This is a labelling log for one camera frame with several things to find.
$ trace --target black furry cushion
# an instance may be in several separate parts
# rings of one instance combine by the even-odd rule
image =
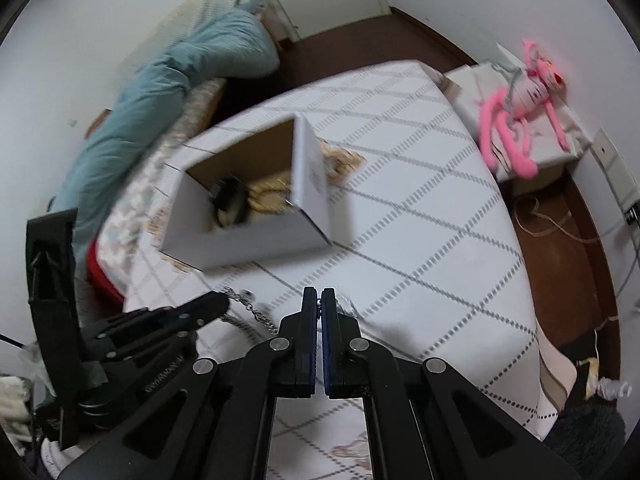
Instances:
[[[583,480],[597,480],[625,445],[625,423],[609,406],[584,404],[562,412],[544,443]]]

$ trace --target blue blanket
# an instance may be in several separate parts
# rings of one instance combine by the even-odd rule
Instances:
[[[78,275],[124,179],[154,140],[182,113],[191,88],[215,77],[257,78],[277,69],[278,53],[250,12],[213,17],[145,66],[74,161],[52,212],[78,208],[73,247]]]

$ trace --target pink stuffed animal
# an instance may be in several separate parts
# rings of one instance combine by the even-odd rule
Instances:
[[[566,140],[564,130],[558,121],[550,92],[558,92],[564,86],[564,79],[558,69],[540,52],[536,43],[522,40],[525,52],[527,78],[516,80],[513,92],[505,86],[489,97],[480,108],[480,153],[489,169],[495,173],[498,161],[491,149],[491,128],[495,117],[495,127],[498,130],[504,149],[511,162],[514,173],[522,178],[534,178],[538,174],[538,166],[529,158],[531,149],[531,132],[525,115],[534,110],[539,104],[545,106],[546,114],[553,126],[558,143],[566,152],[570,146]],[[522,126],[522,145],[517,147],[513,140],[513,132],[509,127],[511,120]]]

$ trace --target plush toy head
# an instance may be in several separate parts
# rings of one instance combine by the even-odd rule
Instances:
[[[561,72],[540,53],[538,53],[538,58],[536,59],[536,70],[538,77],[550,92],[559,92],[564,88],[564,77],[562,77]]]

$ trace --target white tablecloth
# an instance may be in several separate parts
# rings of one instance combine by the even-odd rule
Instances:
[[[478,149],[423,67],[391,62],[328,78],[191,140],[165,167],[150,217],[168,205],[180,168],[293,111],[318,137],[366,162],[330,190],[334,246],[327,250],[202,273],[172,264],[145,232],[126,310],[179,305],[231,286],[252,291],[278,323],[300,309],[305,286],[333,287],[364,317],[366,337],[407,359],[447,360],[542,437],[557,411],[541,388],[520,247]],[[201,353],[219,362],[268,337],[241,305],[232,312],[255,333],[219,320],[201,329]],[[321,365],[318,374],[321,384]],[[278,400],[268,478],[370,478],[361,402],[329,400],[321,387],[311,400]]]

